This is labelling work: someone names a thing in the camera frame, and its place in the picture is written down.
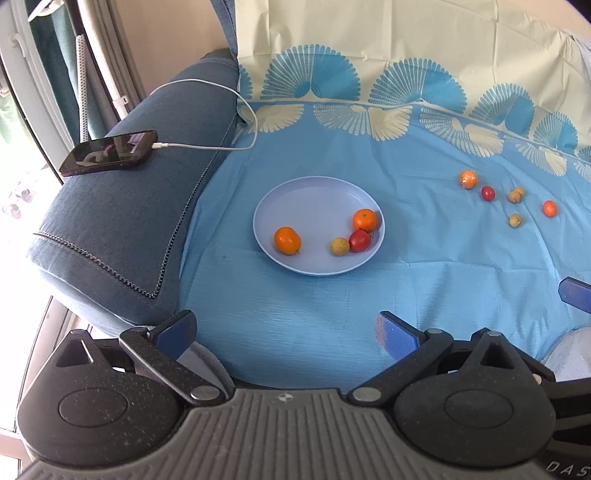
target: red tomato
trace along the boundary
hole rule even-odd
[[[492,202],[496,196],[495,189],[493,187],[489,187],[488,185],[486,185],[485,187],[482,187],[480,195],[482,195],[483,200],[487,202]]]
[[[371,245],[371,235],[365,230],[356,230],[349,237],[352,252],[362,252]]]
[[[546,217],[553,217],[556,216],[556,213],[558,213],[558,208],[552,200],[546,200],[544,202],[543,211]]]

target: tangerine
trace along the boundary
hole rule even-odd
[[[275,247],[282,254],[295,255],[300,251],[301,238],[290,226],[282,226],[277,229],[273,239],[275,241]]]
[[[369,208],[357,210],[351,220],[353,230],[373,232],[378,227],[378,215]]]
[[[466,190],[473,189],[478,184],[478,175],[474,170],[464,170],[460,173],[460,185]]]

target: light blue plate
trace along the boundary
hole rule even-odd
[[[351,217],[362,208],[375,211],[380,227],[372,233],[370,247],[343,257],[330,253],[330,241],[349,238]],[[273,236],[282,226],[292,227],[301,238],[298,255],[284,255]],[[302,177],[278,185],[256,207],[252,228],[262,250],[282,267],[304,275],[338,275],[366,263],[382,245],[385,223],[378,204],[367,192],[348,181],[331,177]]]

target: phone screen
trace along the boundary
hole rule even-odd
[[[64,177],[134,167],[147,160],[156,141],[154,130],[90,140],[74,147],[60,167]]]

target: curtain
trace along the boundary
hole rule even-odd
[[[26,0],[27,11],[38,0]],[[47,17],[37,17],[30,23],[35,45],[51,84],[66,127],[75,144],[80,141],[77,101],[75,36],[66,7]],[[87,56],[88,130],[91,138],[104,137],[117,124],[108,93],[102,88],[96,66]]]
[[[15,131],[25,132],[27,127],[18,114],[8,84],[0,70],[0,140],[10,144]]]
[[[123,34],[115,2],[82,0],[82,3],[86,5],[90,14],[90,20],[120,95],[129,99],[128,109],[136,107],[145,98],[145,91]]]

